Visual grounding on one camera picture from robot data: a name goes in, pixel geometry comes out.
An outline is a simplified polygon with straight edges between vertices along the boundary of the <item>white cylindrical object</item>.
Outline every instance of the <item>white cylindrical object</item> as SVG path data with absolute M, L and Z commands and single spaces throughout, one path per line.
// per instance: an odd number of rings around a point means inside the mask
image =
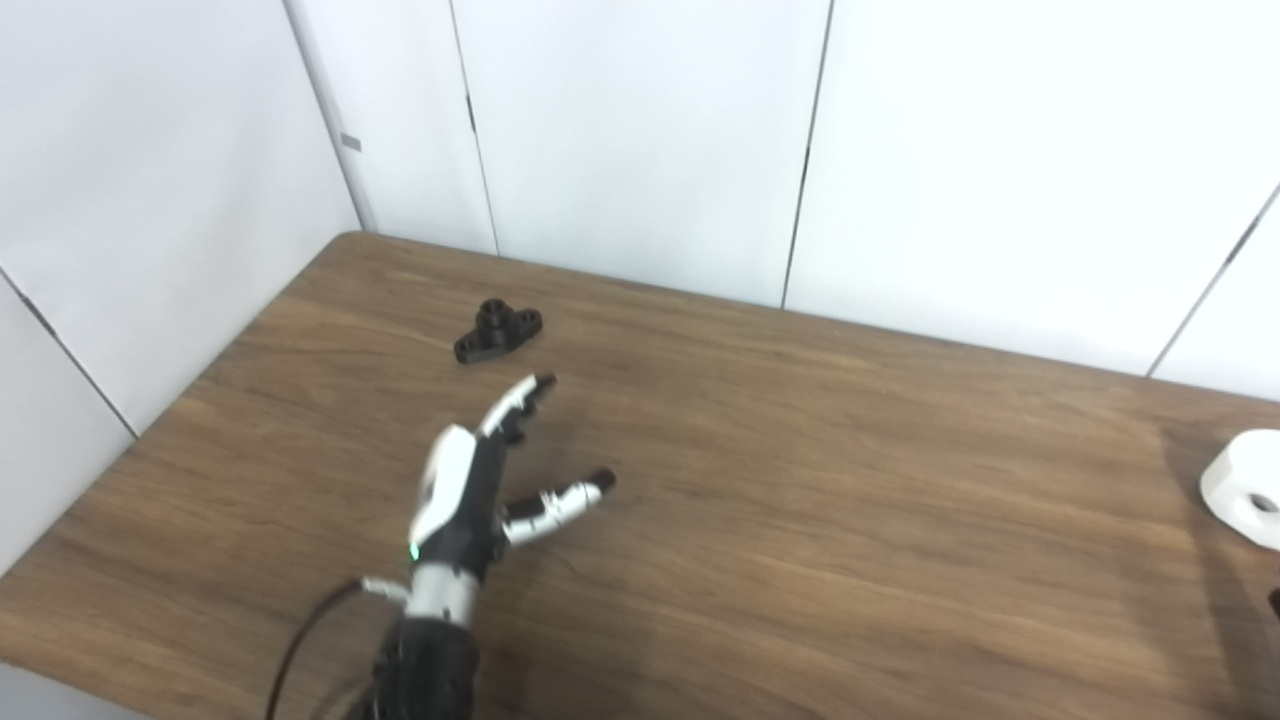
M 1280 430 L 1235 436 L 1201 477 L 1201 496 L 1219 520 L 1280 550 Z

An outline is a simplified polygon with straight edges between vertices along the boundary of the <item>black mechanical part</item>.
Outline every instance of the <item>black mechanical part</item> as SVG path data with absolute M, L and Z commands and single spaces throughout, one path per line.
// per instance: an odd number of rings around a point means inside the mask
M 439 620 L 397 623 L 374 665 L 374 684 L 348 717 L 467 720 L 480 650 L 465 628 Z
M 512 310 L 500 297 L 480 304 L 474 331 L 453 343 L 458 363 L 470 365 L 513 352 L 529 338 L 543 331 L 543 314 L 538 310 Z

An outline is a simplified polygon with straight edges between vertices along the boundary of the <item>black fingertip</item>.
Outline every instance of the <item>black fingertip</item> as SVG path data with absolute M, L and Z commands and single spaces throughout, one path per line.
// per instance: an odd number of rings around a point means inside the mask
M 600 495 L 608 493 L 613 489 L 613 486 L 618 484 L 618 477 L 613 474 L 613 470 L 608 468 L 600 468 L 591 477 L 582 480 L 584 483 L 591 483 L 600 489 Z

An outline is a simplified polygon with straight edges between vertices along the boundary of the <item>black 3d-printed part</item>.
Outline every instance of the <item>black 3d-printed part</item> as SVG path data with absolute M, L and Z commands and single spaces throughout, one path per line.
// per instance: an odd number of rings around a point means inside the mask
M 453 355 L 463 365 L 502 357 L 541 329 L 543 314 L 538 310 L 516 311 L 502 299 L 485 300 L 476 313 L 476 329 L 453 343 Z

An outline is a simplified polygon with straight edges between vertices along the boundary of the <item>panel seam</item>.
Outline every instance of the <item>panel seam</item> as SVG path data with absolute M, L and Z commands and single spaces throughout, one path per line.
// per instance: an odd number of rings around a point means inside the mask
M 489 232 L 493 233 L 494 255 L 502 258 L 502 245 L 498 242 L 498 223 L 493 217 L 493 197 L 489 195 L 489 174 L 484 169 L 484 152 L 480 150 L 480 131 L 476 129 L 475 106 L 471 102 L 471 79 L 467 78 L 467 61 L 462 58 L 462 35 L 458 32 L 458 13 L 449 0 L 449 19 L 453 20 L 453 46 L 458 51 L 458 68 L 462 70 L 462 91 L 466 92 L 467 117 L 471 120 L 471 138 L 476 143 L 476 163 L 480 165 L 480 184 L 484 187 L 484 204 L 489 210 Z
M 818 102 L 822 99 L 822 76 L 827 69 L 827 44 L 831 41 L 831 17 L 836 10 L 836 0 L 827 1 L 827 24 L 822 31 L 822 54 L 818 56 L 818 78 L 813 87 L 813 108 L 809 111 L 809 133 L 804 141 L 804 165 L 800 168 L 800 188 L 796 192 L 796 214 L 791 222 L 791 245 L 787 247 L 787 269 L 782 278 L 781 310 L 787 309 L 787 291 L 791 290 L 791 264 L 796 256 L 796 237 L 800 232 L 800 211 L 804 208 L 804 188 L 809 179 L 809 158 L 813 149 L 813 128 L 818 122 Z
M 20 300 L 23 306 L 27 307 L 27 311 L 35 315 L 36 322 L 40 323 L 40 327 L 45 328 L 45 332 L 49 333 L 49 337 L 51 337 L 54 342 L 58 343 L 58 347 L 61 348 L 63 355 L 65 355 L 67 359 L 72 361 L 72 365 L 76 366 L 76 370 L 81 374 L 81 377 L 84 378 L 86 382 L 88 382 L 90 387 L 93 388 L 93 392 L 97 393 L 99 398 L 101 398 L 102 402 L 111 410 L 111 414 L 115 415 L 115 419 L 119 420 L 122 425 L 124 425 L 124 429 L 128 430 L 128 433 L 133 437 L 133 439 L 138 439 L 138 432 L 133 429 L 133 425 L 131 425 L 127 419 L 124 419 L 124 414 L 120 413 L 120 409 L 116 407 L 114 402 L 111 402 L 111 398 L 106 396 L 106 392 L 104 392 L 102 387 L 97 384 L 97 380 L 93 379 L 93 375 L 88 374 L 88 370 L 84 369 L 84 365 L 81 364 L 79 359 L 76 357 L 76 355 L 72 352 L 69 347 L 67 347 L 67 343 L 63 342 L 63 338 L 58 336 L 58 331 L 55 331 L 54 325 L 50 324 L 47 318 L 45 318 L 45 314 L 40 311 L 40 307 L 36 306 L 36 302 L 22 292 L 22 290 L 18 287 L 18 283 L 14 282 L 14 279 L 9 275 L 9 273 L 5 272 L 4 268 L 0 268 L 0 278 L 4 278 L 5 284 L 8 284 L 10 290 L 13 290 L 14 295 L 18 296 L 18 300 Z
M 1244 245 L 1249 241 L 1251 237 L 1253 237 L 1253 231 L 1258 229 L 1258 224 L 1262 222 L 1262 218 L 1267 214 L 1267 210 L 1271 209 L 1271 204 L 1275 202 L 1277 195 L 1280 195 L 1280 183 L 1277 183 L 1276 187 L 1271 191 L 1271 195 L 1267 196 L 1267 201 L 1262 204 L 1262 209 L 1258 210 L 1257 215 L 1254 215 L 1253 222 L 1249 223 L 1249 227 L 1244 228 L 1244 233 L 1240 236 L 1240 240 L 1235 241 L 1235 246 L 1233 246 L 1231 251 L 1228 252 L 1226 260 L 1222 260 L 1222 264 L 1219 266 L 1217 272 L 1213 273 L 1213 278 L 1208 281 L 1207 286 L 1204 286 L 1204 290 L 1199 293 L 1199 297 L 1196 299 L 1196 302 L 1192 305 L 1192 309 L 1187 311 L 1187 315 L 1183 318 L 1183 322 L 1178 324 L 1178 329 L 1174 331 L 1172 337 L 1170 337 L 1169 342 L 1165 343 L 1165 347 L 1161 348 L 1160 355 L 1156 356 L 1156 360 L 1151 364 L 1151 368 L 1147 370 L 1147 374 L 1144 377 L 1153 378 L 1156 373 L 1160 372 L 1160 365 L 1165 361 L 1165 357 L 1169 356 L 1169 352 L 1174 348 L 1174 346 L 1178 345 L 1178 340 L 1183 336 L 1183 332 L 1187 331 L 1188 325 L 1190 325 L 1192 320 L 1196 318 L 1196 314 L 1199 313 L 1201 306 L 1204 305 L 1204 301 L 1213 292 L 1213 288 L 1217 287 L 1219 281 L 1221 281 L 1222 275 L 1226 274 L 1226 269 L 1230 268 L 1231 263 L 1235 261 L 1235 256 L 1240 254 L 1240 250 L 1244 249 Z

